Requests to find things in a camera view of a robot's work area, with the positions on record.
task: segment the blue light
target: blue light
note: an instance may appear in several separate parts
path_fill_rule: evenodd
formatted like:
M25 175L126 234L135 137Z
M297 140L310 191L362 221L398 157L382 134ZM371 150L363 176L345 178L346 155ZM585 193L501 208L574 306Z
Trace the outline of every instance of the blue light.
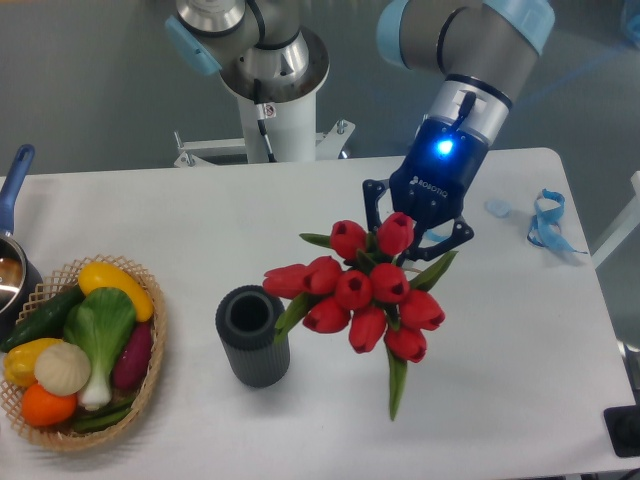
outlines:
M449 155L453 150L453 142L451 140L442 140L436 145L436 150L440 155Z

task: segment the bok choy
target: bok choy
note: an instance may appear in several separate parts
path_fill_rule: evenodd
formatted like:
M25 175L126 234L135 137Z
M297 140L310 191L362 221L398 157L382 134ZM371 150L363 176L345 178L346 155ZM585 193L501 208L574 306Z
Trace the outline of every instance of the bok choy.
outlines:
M117 288L94 290L67 318L64 338L89 357L91 376L78 392L78 404L97 410L111 400L109 376L136 323L131 300Z

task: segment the eggplant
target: eggplant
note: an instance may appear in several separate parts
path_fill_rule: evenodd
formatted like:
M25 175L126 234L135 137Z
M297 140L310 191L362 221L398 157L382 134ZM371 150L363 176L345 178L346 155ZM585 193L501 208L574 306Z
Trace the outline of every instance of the eggplant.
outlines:
M111 372L111 381L115 388L134 390L140 385L147 375L152 346L150 322L137 323Z

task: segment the orange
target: orange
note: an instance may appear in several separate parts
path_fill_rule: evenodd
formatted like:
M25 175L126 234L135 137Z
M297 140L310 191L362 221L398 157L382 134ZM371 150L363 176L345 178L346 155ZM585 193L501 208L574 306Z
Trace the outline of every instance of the orange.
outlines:
M76 394L58 397L34 383L22 396L22 418L32 427L48 427L70 418L77 405Z

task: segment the tulip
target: tulip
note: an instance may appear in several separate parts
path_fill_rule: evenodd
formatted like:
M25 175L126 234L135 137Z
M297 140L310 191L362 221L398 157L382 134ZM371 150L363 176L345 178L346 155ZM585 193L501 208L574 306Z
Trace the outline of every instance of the tulip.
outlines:
M427 292L411 290L400 304L400 321L408 328L435 330L444 321L444 312Z
M373 298L383 303L399 303L411 289L402 269L390 263L376 265L369 278L373 285Z
M334 296L338 304L347 310L366 307L373 298L371 280L358 270L345 272L338 279Z
M388 328L384 343L396 357L413 363L418 363L427 353L427 340L420 330L400 327L396 332Z
M337 260L329 256L319 257L306 268L302 287L313 295L327 295L335 290L340 275L342 267Z
M264 274L265 278L262 287L274 297L294 299L303 292L302 279L307 267L297 263L288 267L269 270Z
M367 248L367 232L356 222L342 220L333 225L329 243L345 260L355 260L356 252Z
M391 214L376 234L378 247L387 255L398 255L413 243L413 220L402 212Z
M384 311L374 306L365 307L353 314L349 342L356 353L370 352L382 338L386 328Z
M328 297L311 309L302 324L314 332L336 333L349 324L350 318L348 310L338 305L335 298Z

